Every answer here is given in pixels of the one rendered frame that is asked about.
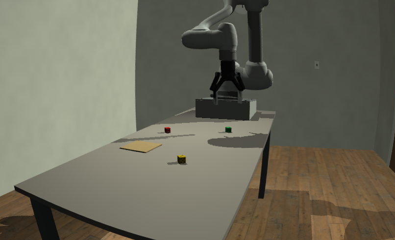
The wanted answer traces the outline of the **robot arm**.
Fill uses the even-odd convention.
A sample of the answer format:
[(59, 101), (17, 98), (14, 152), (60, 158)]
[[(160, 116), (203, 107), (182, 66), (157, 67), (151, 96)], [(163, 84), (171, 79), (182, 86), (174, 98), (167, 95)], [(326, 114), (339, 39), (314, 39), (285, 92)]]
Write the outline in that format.
[[(237, 34), (231, 23), (220, 23), (218, 30), (209, 27), (230, 16), (236, 5), (245, 5), (248, 20), (249, 60), (245, 68), (235, 62), (247, 90), (263, 90), (272, 85), (273, 74), (263, 61), (262, 15), (270, 0), (223, 0), (224, 8), (198, 26), (182, 34), (182, 43), (193, 49), (219, 49), (219, 60), (236, 61)], [(233, 92), (229, 92), (233, 91)], [(238, 89), (232, 81), (225, 81), (218, 89), (218, 99), (238, 100)]]

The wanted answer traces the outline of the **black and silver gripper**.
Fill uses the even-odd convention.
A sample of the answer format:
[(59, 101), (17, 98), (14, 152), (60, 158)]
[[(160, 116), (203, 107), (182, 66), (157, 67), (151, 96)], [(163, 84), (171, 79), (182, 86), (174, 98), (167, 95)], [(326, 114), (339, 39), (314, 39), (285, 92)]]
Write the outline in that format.
[[(234, 71), (228, 71), (234, 70)], [(218, 82), (219, 77), (222, 76)], [(235, 76), (238, 82), (235, 79)], [(235, 61), (221, 61), (221, 72), (215, 73), (215, 78), (212, 82), (210, 90), (213, 91), (214, 104), (218, 104), (218, 89), (225, 81), (232, 81), (238, 89), (238, 103), (242, 103), (242, 91), (245, 90), (239, 72), (235, 73)], [(218, 83), (217, 83), (218, 82)]]

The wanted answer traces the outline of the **tan flat mat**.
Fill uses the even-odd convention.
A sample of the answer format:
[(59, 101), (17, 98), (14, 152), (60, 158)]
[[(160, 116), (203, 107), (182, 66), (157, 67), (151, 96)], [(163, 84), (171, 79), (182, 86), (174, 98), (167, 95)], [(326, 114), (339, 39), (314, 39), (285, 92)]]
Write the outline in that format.
[(143, 152), (147, 153), (162, 144), (158, 143), (151, 143), (151, 142), (143, 142), (143, 141), (134, 141), (132, 143), (129, 143), (125, 146), (120, 147), (121, 149), (126, 149), (126, 150), (132, 150), (132, 151), (137, 151), (137, 152)]

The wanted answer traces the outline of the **yellow die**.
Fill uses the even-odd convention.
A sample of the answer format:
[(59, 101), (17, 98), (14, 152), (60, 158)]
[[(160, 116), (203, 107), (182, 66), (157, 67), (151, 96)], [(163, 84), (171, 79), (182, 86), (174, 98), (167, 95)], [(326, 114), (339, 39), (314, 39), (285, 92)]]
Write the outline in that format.
[(184, 155), (178, 155), (178, 156), (177, 156), (177, 161), (178, 161), (180, 164), (186, 163), (186, 157), (185, 157)]

